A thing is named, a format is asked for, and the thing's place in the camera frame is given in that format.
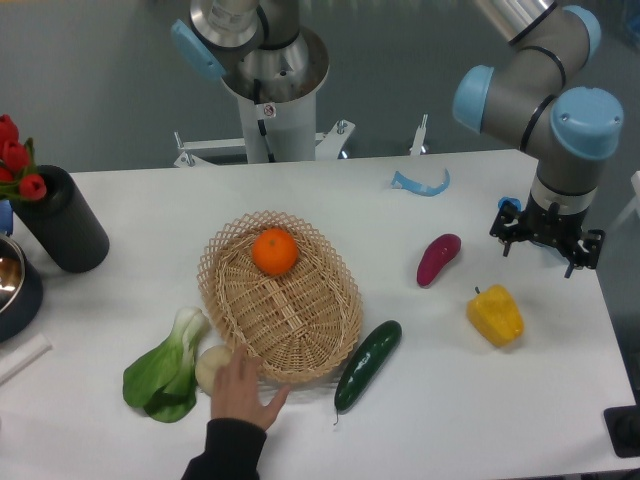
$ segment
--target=metal bowl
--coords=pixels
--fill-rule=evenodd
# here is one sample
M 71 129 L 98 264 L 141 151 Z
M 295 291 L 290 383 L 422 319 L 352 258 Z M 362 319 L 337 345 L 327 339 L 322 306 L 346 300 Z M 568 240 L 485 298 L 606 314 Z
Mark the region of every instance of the metal bowl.
M 0 342 L 21 332 L 42 304 L 42 280 L 20 246 L 0 235 Z

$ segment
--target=cucumber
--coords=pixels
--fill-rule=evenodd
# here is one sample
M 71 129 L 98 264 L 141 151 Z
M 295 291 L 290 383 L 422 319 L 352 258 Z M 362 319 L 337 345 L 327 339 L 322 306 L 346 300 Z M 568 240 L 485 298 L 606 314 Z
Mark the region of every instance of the cucumber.
M 391 352 L 400 343 L 402 327 L 395 320 L 380 324 L 358 347 L 347 364 L 333 403 L 338 413 L 349 410 L 373 379 Z

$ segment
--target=bok choy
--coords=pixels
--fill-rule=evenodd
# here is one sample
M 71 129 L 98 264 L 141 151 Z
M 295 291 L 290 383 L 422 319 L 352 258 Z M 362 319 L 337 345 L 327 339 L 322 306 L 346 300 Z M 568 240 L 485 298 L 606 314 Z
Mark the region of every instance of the bok choy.
M 196 404 L 196 350 L 208 329 L 199 308 L 178 310 L 169 336 L 124 371 L 125 402 L 164 423 L 189 413 Z

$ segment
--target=orange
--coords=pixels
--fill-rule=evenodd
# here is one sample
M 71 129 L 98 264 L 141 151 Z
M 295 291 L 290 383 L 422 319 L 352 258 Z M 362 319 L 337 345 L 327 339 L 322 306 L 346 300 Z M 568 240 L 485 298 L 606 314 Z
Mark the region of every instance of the orange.
M 298 246 L 290 233 L 270 228 L 256 238 L 251 256 L 256 266 L 267 275 L 282 275 L 296 263 Z

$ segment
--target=blue joint cap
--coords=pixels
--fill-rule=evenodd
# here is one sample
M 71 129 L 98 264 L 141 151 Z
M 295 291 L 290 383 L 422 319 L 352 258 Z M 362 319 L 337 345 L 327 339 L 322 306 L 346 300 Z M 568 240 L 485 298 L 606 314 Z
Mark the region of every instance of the blue joint cap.
M 453 118 L 465 127 L 480 133 L 493 67 L 478 65 L 464 76 L 453 97 Z
M 602 30 L 600 29 L 600 22 L 598 22 L 596 16 L 589 10 L 578 7 L 577 5 L 564 7 L 563 10 L 576 14 L 580 18 L 580 20 L 582 20 L 582 23 L 584 23 L 584 26 L 587 29 L 587 33 L 589 34 L 589 58 L 587 59 L 587 61 L 591 60 L 593 55 L 596 53 L 596 50 L 598 50 L 600 41 L 602 40 Z
M 624 112 L 620 102 L 599 88 L 566 91 L 551 110 L 551 129 L 573 155 L 605 160 L 616 151 Z
M 182 20 L 171 27 L 173 43 L 182 57 L 207 80 L 216 81 L 227 73 L 216 57 Z

